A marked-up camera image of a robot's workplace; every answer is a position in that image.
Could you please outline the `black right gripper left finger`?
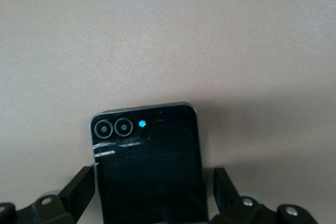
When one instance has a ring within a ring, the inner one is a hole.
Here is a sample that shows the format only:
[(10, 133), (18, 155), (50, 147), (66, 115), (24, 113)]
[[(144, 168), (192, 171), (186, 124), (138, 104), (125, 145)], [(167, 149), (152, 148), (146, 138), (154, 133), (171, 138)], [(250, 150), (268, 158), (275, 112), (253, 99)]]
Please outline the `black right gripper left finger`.
[(0, 224), (77, 224), (95, 194), (94, 171), (93, 166), (84, 166), (61, 191), (20, 210), (11, 202), (0, 202)]

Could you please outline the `dark square flip phone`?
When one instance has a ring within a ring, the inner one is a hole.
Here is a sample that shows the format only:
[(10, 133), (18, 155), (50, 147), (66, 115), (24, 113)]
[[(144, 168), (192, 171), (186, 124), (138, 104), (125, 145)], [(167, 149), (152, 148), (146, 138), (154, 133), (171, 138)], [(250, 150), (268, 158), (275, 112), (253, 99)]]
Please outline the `dark square flip phone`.
[(207, 224), (196, 110), (104, 111), (90, 122), (103, 224)]

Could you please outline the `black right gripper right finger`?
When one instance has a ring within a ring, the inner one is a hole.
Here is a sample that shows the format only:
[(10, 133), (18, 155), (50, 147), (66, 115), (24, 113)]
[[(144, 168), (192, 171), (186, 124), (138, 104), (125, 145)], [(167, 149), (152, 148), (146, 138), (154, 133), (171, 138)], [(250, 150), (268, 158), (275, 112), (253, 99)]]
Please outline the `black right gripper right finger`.
[(215, 168), (213, 191), (219, 211), (209, 224), (318, 224), (306, 209), (283, 204), (276, 211), (249, 196), (241, 196), (224, 168)]

